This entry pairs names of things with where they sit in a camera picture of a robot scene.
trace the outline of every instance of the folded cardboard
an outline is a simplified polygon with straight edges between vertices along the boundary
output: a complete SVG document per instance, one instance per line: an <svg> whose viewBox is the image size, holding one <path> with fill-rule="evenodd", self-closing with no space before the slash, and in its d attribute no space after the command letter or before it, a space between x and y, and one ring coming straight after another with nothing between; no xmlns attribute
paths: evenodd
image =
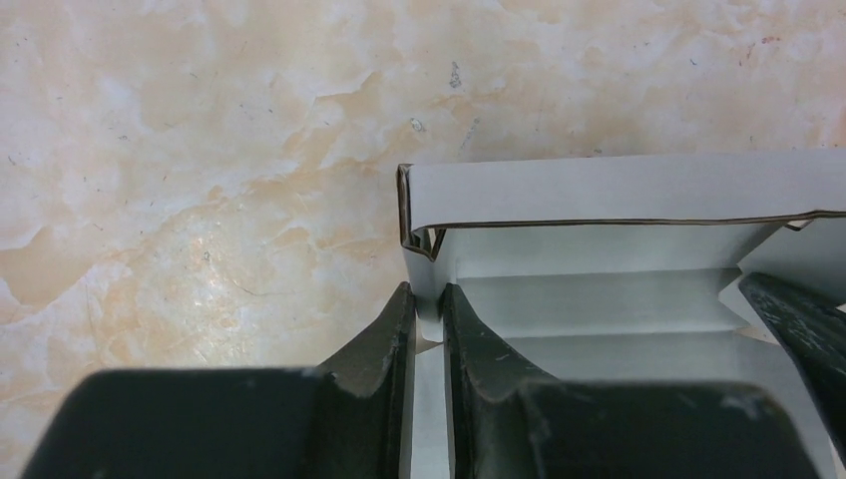
<svg viewBox="0 0 846 479"><path fill-rule="evenodd" d="M562 379L756 384L833 477L789 357L737 333L763 325L736 283L768 272L846 302L846 151L415 165L397 183L426 339L442 340L437 300L452 282ZM443 377L416 381L431 391Z"/></svg>

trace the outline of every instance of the cardboard flap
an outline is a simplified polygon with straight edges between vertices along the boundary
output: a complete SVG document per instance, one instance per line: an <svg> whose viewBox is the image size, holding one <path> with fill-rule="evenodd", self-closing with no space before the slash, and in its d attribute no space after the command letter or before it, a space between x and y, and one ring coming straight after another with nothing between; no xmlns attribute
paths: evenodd
<svg viewBox="0 0 846 479"><path fill-rule="evenodd" d="M843 216L846 150L401 166L403 246L424 229L738 224Z"/></svg>
<svg viewBox="0 0 846 479"><path fill-rule="evenodd" d="M782 228L738 262L744 275L769 274L846 302L846 220L814 220L801 230ZM719 300L755 327L766 329L736 279Z"/></svg>

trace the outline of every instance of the black plastic object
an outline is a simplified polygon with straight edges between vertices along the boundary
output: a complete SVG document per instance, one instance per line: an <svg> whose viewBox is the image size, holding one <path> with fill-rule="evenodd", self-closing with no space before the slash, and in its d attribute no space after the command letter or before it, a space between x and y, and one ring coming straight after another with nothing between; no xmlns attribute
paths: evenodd
<svg viewBox="0 0 846 479"><path fill-rule="evenodd" d="M750 274L739 287L793 359L846 457L846 313L837 301L767 274Z"/></svg>
<svg viewBox="0 0 846 479"><path fill-rule="evenodd" d="M756 387L563 382L488 328L459 286L441 307L456 479L816 477Z"/></svg>
<svg viewBox="0 0 846 479"><path fill-rule="evenodd" d="M414 317L402 283L316 368L94 374L23 477L407 477Z"/></svg>

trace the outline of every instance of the white cardboard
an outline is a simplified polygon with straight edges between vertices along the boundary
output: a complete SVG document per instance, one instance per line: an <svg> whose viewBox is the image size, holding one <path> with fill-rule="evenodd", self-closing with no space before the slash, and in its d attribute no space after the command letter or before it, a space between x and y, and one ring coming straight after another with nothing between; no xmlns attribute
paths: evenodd
<svg viewBox="0 0 846 479"><path fill-rule="evenodd" d="M843 211L846 150L414 165L411 229Z"/></svg>
<svg viewBox="0 0 846 479"><path fill-rule="evenodd" d="M846 220L814 220L802 230L781 229L746 255L738 266L744 274L763 272L846 301ZM720 294L719 300L756 327L766 329L740 292L742 277Z"/></svg>
<svg viewBox="0 0 846 479"><path fill-rule="evenodd" d="M449 479L444 346L414 358L414 414L411 422L412 479Z"/></svg>

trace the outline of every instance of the beige marble pattern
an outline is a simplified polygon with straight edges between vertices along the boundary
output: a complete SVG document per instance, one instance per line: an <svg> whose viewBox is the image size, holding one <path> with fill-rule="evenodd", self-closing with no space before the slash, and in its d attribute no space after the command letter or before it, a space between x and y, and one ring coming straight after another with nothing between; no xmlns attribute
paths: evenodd
<svg viewBox="0 0 846 479"><path fill-rule="evenodd" d="M0 476L116 366L314 363L398 163L846 146L842 0L0 2Z"/></svg>

